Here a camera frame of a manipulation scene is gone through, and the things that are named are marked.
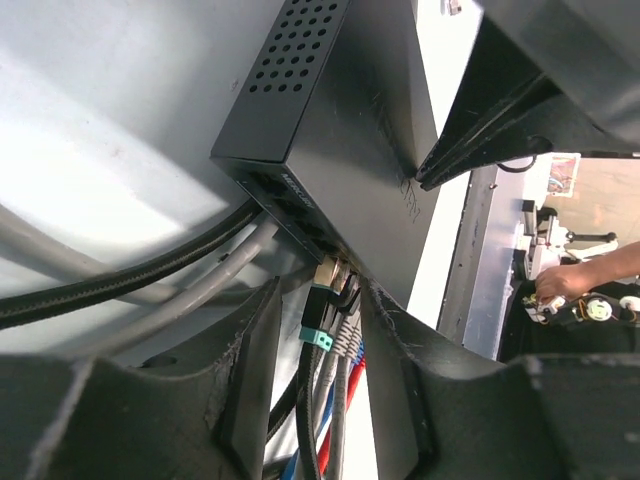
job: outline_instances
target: gray cable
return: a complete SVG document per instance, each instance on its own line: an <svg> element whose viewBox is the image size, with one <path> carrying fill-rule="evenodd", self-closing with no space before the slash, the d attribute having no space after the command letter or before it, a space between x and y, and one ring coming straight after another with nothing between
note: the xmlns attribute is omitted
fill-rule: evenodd
<svg viewBox="0 0 640 480"><path fill-rule="evenodd" d="M320 373L318 374L316 388L313 391L313 428L316 432L316 439L318 435L320 435L322 415L324 414L324 407L327 403L329 390L331 390L331 385L333 384L337 363L338 355L333 352L325 353L322 366L320 367Z"/></svg>
<svg viewBox="0 0 640 480"><path fill-rule="evenodd" d="M38 230L20 216L0 204L0 241L16 251L47 264L74 279L90 278L112 273L114 269L95 258L68 247ZM281 278L283 293L289 293L313 278L315 268L305 267ZM237 305L246 301L260 287L220 292L207 304ZM172 285L154 283L121 298L133 303L164 303L184 290Z"/></svg>
<svg viewBox="0 0 640 480"><path fill-rule="evenodd" d="M67 352L67 355L86 356L121 352L191 313L213 297L245 265L251 262L277 231L278 226L273 219L268 217L231 252L226 260L184 293L114 335L75 351Z"/></svg>
<svg viewBox="0 0 640 480"><path fill-rule="evenodd" d="M113 272L113 269L108 265L50 237L3 205L0 205L0 241L24 255L71 275L73 278L85 280ZM154 283L127 295L127 298L161 303L175 296L176 293L178 290L175 287Z"/></svg>
<svg viewBox="0 0 640 480"><path fill-rule="evenodd" d="M326 480L342 480L344 463L344 437L347 420L347 384L351 360L338 359L336 382L333 390L333 417L331 419L331 441L329 442L329 465Z"/></svg>

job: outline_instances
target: ethernet port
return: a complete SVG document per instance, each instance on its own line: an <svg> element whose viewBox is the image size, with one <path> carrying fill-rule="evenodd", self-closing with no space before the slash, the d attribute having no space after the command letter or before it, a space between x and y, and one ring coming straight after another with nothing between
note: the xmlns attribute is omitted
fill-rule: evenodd
<svg viewBox="0 0 640 480"><path fill-rule="evenodd" d="M296 221L296 225L298 225L298 228L300 228L300 230L312 237L322 238L324 236L324 231L314 225L311 225L310 223L301 222L298 220Z"/></svg>
<svg viewBox="0 0 640 480"><path fill-rule="evenodd" d="M325 242L324 240L314 240L313 243L315 243L316 246L324 253L328 253L330 255L338 253L338 247L332 243Z"/></svg>
<svg viewBox="0 0 640 480"><path fill-rule="evenodd" d="M281 197L285 193L287 193L287 186L279 180L271 177L270 175L266 175L264 173L256 173L252 172L249 176L260 185L265 192L274 195L276 197Z"/></svg>
<svg viewBox="0 0 640 480"><path fill-rule="evenodd" d="M293 202L290 202L289 200L276 198L273 201L276 205L278 205L284 211L284 213L286 213L291 217L300 218L300 217L304 217L307 214L307 211L304 208L300 207L299 205L296 205Z"/></svg>

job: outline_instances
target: teal cable clip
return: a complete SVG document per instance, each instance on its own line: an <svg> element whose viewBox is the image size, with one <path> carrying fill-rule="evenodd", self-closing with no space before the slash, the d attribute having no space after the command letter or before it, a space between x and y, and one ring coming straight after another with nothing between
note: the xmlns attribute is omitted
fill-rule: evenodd
<svg viewBox="0 0 640 480"><path fill-rule="evenodd" d="M331 346L333 345L333 338L331 338L331 335L327 332L323 332L322 330L316 330L315 328L302 327L298 338L303 342L320 347L325 352L330 351Z"/></svg>

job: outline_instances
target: gray surface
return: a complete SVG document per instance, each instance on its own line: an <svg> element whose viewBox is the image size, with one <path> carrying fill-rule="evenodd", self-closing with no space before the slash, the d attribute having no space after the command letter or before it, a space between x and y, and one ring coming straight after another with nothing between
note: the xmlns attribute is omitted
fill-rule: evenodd
<svg viewBox="0 0 640 480"><path fill-rule="evenodd" d="M526 175L498 170L462 339L465 348L496 358L510 295L516 229L522 217Z"/></svg>

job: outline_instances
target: white cable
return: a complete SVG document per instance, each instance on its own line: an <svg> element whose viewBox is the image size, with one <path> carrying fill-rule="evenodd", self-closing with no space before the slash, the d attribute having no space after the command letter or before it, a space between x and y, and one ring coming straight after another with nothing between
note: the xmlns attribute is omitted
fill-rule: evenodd
<svg viewBox="0 0 640 480"><path fill-rule="evenodd" d="M358 353L360 353L360 344L362 343L362 323L360 322L359 309L353 315L353 321L356 328L353 331L351 341L349 342L349 348L347 349L347 357L350 358L351 361L355 361L356 358L358 358Z"/></svg>
<svg viewBox="0 0 640 480"><path fill-rule="evenodd" d="M333 389L333 417L329 442L329 465L326 480L342 480L344 463L344 437L347 423L347 388L351 359L340 357Z"/></svg>
<svg viewBox="0 0 640 480"><path fill-rule="evenodd" d="M320 435L322 415L324 414L324 407L329 397L329 390L331 390L331 385L333 384L337 363L338 356L335 353L325 353L322 366L320 367L318 381L316 382L316 388L313 391L313 428L316 432L316 440L318 439L318 435Z"/></svg>
<svg viewBox="0 0 640 480"><path fill-rule="evenodd" d="M155 312L128 325L114 335L67 354L70 356L118 353L150 337L179 318L191 313L220 291L262 250L278 231L270 217L265 219L211 273L196 282L184 293L160 306Z"/></svg>
<svg viewBox="0 0 640 480"><path fill-rule="evenodd" d="M336 333L336 336L333 339L333 344L331 345L332 352L341 357L347 355L347 353L349 352L349 345L351 344L351 338L358 329L359 322L360 315L357 313L351 316L344 315L342 317L342 321L340 322L340 326L338 327L338 332Z"/></svg>

